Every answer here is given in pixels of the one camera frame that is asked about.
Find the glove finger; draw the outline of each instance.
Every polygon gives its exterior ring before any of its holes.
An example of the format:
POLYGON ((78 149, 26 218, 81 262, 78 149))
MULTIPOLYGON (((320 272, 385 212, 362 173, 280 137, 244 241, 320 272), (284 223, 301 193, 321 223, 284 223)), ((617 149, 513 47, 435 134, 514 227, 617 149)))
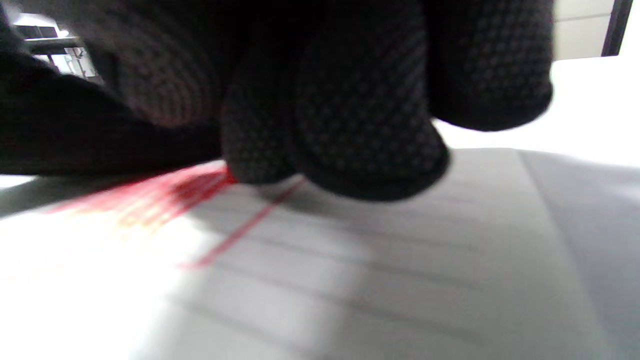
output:
POLYGON ((289 155, 310 180, 341 195, 414 195, 448 164, 426 101, 422 4, 327 4, 293 67, 289 155))
POLYGON ((288 51, 273 29, 274 20, 265 12, 256 20, 221 115, 225 160, 242 183, 274 183, 295 173, 280 116, 279 89, 288 51))
POLYGON ((246 42, 253 10, 242 7, 245 2, 52 0, 31 6, 87 43, 111 93, 138 118, 178 127, 217 121, 246 42))
POLYGON ((433 115, 494 131, 534 120, 552 97, 552 0, 425 1, 433 115))
POLYGON ((126 174, 220 155, 210 124, 157 127, 27 54, 0 52, 0 69, 0 174, 126 174))

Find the wall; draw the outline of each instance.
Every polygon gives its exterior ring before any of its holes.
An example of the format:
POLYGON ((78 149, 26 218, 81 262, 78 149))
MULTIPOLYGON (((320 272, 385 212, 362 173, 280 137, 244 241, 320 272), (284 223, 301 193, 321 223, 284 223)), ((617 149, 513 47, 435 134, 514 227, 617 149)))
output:
POLYGON ((556 59, 600 56, 614 0, 556 0, 556 59))

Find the dotted grip texture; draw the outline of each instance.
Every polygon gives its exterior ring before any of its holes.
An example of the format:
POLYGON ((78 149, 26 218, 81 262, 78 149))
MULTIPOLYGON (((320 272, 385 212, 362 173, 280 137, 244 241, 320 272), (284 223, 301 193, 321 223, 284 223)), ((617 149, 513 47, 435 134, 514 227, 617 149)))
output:
POLYGON ((106 87, 4 45, 13 74, 46 76, 27 86, 0 69, 12 79, 3 99, 22 101, 0 100, 11 144, 0 145, 11 150, 0 172, 161 170, 221 156, 243 183, 302 173, 339 195, 398 200, 447 169, 433 119, 497 131, 534 120, 552 97, 552 0, 189 1, 98 0, 81 16, 72 1, 46 2, 42 12, 85 39, 106 87), (43 106, 54 89, 91 96, 62 99, 61 122, 19 105, 43 106), (54 135, 72 141, 50 155, 54 135))

